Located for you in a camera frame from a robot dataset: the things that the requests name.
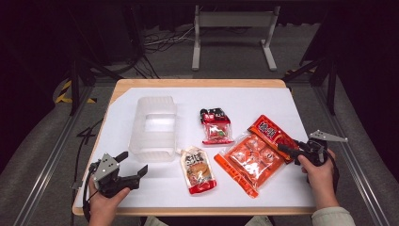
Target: metal stand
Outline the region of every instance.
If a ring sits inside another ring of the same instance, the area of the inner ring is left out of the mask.
[[[275,7],[274,11],[257,11],[257,12],[228,12],[228,11],[200,11],[196,6],[195,13],[195,42],[192,70],[200,69],[200,27],[216,27],[216,26],[258,26],[267,27],[267,37],[261,40],[264,55],[270,71],[276,71],[277,66],[270,51],[270,42],[272,40],[274,28],[279,17],[279,7]]]

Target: snack bag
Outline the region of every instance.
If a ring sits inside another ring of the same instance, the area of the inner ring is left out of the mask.
[[[214,160],[249,197],[256,198],[258,188],[284,165],[284,159],[256,134],[245,134],[240,140],[226,153],[215,155]]]
[[[278,144],[287,145],[289,148],[299,150],[299,146],[275,123],[268,119],[265,115],[261,115],[249,128],[248,131],[258,135],[262,140],[270,145],[276,152],[278,152],[288,164],[294,159],[289,154],[280,151],[277,148]]]
[[[190,194],[201,193],[216,186],[216,179],[204,150],[197,147],[182,150],[181,164]]]
[[[200,121],[203,125],[204,144],[229,144],[234,142],[231,138],[231,122],[221,108],[202,109]]]

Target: person's right hand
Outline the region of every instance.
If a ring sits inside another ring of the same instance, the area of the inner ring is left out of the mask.
[[[331,156],[335,159],[335,153],[328,150]],[[339,206],[335,197],[333,187],[333,173],[334,167],[330,159],[320,167],[316,167],[305,156],[298,157],[302,165],[302,171],[308,173],[309,183],[313,191],[313,196],[316,201],[316,208],[322,209],[326,207]]]

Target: food package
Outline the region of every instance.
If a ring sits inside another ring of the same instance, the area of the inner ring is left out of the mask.
[[[234,142],[231,138],[230,119],[221,108],[202,109],[199,114],[205,133],[202,143],[229,144]]]
[[[278,144],[283,144],[291,149],[299,150],[299,146],[275,123],[268,119],[265,115],[261,115],[249,128],[248,131],[258,135],[262,140],[270,145],[276,152],[278,152],[284,161],[288,164],[294,159],[289,154],[284,153],[278,149]]]
[[[190,147],[182,150],[181,154],[181,164],[190,194],[201,193],[216,186],[216,179],[204,150]]]
[[[285,165],[269,144],[250,132],[226,152],[215,155],[214,160],[251,198],[258,197],[259,187]]]

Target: plastic packaging tray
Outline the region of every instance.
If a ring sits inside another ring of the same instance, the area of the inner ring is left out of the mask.
[[[176,151],[177,107],[170,96],[137,101],[129,151],[139,162],[168,162]]]

